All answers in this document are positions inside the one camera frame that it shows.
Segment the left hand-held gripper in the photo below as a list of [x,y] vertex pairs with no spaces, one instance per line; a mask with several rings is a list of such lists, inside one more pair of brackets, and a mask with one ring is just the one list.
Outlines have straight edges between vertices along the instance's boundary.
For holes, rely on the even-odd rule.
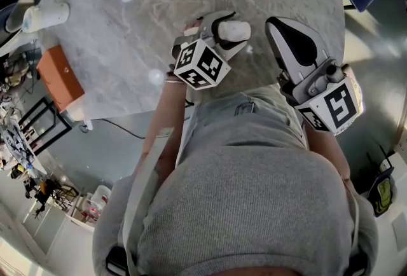
[[194,90],[218,86],[229,73],[228,61],[246,45],[247,41],[216,41],[217,26],[228,20],[235,11],[215,11],[203,17],[200,31],[193,36],[178,36],[172,46],[176,59],[174,74]]

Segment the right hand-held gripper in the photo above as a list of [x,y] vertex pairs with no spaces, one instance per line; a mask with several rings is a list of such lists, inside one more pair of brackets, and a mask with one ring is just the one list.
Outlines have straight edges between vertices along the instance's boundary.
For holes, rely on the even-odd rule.
[[352,82],[335,60],[326,60],[319,33],[283,17],[270,17],[265,32],[279,67],[289,76],[290,81],[279,80],[288,104],[316,131],[338,135],[349,128],[358,112]]

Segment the translucent white plastic piece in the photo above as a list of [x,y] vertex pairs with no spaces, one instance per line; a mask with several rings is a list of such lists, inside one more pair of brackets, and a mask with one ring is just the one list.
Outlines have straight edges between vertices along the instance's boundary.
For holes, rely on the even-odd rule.
[[229,20],[222,21],[217,27],[220,39],[229,42],[247,41],[251,36],[251,26],[248,22]]

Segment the person's right forearm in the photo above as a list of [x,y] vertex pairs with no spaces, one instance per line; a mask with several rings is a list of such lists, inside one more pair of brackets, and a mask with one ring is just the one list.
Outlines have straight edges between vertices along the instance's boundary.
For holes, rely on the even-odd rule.
[[309,122],[305,122],[304,126],[310,150],[330,161],[341,175],[341,178],[351,186],[350,167],[335,135],[331,132],[316,131]]

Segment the person's left forearm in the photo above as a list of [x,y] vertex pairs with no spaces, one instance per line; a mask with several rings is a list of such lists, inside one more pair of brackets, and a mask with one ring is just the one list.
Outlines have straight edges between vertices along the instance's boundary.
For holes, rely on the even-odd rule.
[[187,85],[178,77],[174,75],[167,77],[142,146],[141,162],[150,152],[160,131],[163,128],[173,129],[158,159],[158,175],[161,182],[164,182],[176,167],[183,134],[186,91]]

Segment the orange rectangular box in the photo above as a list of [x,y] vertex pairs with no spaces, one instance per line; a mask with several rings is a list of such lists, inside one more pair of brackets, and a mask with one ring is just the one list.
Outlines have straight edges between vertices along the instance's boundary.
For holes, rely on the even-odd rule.
[[60,113],[85,94],[60,45],[45,51],[36,69]]

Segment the person's left hand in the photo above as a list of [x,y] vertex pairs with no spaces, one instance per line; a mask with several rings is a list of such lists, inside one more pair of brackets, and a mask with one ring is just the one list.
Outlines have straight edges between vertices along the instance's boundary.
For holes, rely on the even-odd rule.
[[199,28],[202,24],[203,19],[204,19],[203,17],[199,17],[195,21],[187,24],[183,30],[183,36],[193,36],[193,35],[197,34],[199,31]]

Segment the person's light grey trousers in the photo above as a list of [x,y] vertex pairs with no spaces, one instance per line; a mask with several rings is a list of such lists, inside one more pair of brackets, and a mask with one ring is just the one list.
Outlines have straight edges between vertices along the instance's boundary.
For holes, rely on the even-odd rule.
[[299,119],[275,85],[201,102],[179,164],[234,169],[266,165],[283,151],[305,151]]

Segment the dark bag yellow-green panel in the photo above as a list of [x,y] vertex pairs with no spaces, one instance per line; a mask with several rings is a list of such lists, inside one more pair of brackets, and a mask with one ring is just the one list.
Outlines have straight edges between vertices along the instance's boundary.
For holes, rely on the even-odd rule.
[[392,203],[391,175],[393,171],[394,166],[386,157],[379,166],[378,174],[368,191],[368,201],[373,207],[375,217],[385,214]]

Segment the person's grey knit top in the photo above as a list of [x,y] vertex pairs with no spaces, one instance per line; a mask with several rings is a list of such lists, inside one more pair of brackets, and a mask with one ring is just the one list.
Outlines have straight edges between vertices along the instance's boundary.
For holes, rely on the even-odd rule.
[[358,251],[368,257],[368,276],[378,253],[370,203],[346,189],[321,155],[282,154],[266,165],[234,169],[179,165],[127,236],[134,180],[120,180],[95,229],[96,275],[112,276],[106,258],[120,246],[127,265],[147,276],[211,276],[247,267],[345,276]]

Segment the tall white cup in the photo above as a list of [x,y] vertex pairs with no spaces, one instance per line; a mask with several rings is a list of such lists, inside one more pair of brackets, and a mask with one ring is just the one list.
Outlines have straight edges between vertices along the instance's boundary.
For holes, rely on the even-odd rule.
[[24,33],[32,33],[63,24],[69,18],[69,14],[70,9],[67,3],[31,6],[25,11],[21,30]]

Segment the clear plastic container red label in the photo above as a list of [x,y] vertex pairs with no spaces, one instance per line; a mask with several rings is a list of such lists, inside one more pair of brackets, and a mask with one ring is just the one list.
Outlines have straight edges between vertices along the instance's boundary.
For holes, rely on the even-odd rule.
[[99,185],[90,198],[90,212],[93,217],[99,217],[100,213],[107,205],[111,190],[104,185]]

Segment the beige shell chair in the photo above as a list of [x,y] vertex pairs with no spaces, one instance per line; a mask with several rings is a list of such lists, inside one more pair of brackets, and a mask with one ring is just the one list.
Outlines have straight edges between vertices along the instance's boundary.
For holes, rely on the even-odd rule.
[[34,6],[34,0],[18,0],[6,20],[6,31],[17,32],[22,26],[25,12],[32,6]]

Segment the cluttered white workbench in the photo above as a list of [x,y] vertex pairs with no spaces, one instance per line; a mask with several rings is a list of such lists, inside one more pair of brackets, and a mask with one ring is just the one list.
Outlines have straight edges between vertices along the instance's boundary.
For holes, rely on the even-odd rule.
[[32,177],[46,176],[44,169],[17,121],[17,116],[0,106],[0,170],[17,167]]

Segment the black metal frame table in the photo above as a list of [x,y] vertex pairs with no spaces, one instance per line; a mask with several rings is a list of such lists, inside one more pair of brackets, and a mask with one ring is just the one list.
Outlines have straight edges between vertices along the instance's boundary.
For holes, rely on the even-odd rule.
[[[48,149],[51,145],[65,136],[68,132],[72,130],[72,125],[69,120],[63,116],[57,109],[54,101],[49,101],[46,97],[42,97],[38,100],[35,105],[33,105],[28,112],[23,114],[18,124],[21,131],[27,134],[28,131],[34,129],[34,124],[40,120],[45,114],[50,113],[52,115],[52,124],[43,132],[40,132],[31,141],[28,141],[30,148],[34,155],[38,156],[44,150]],[[46,140],[49,134],[58,126],[62,124],[64,129],[55,134],[50,139]]]

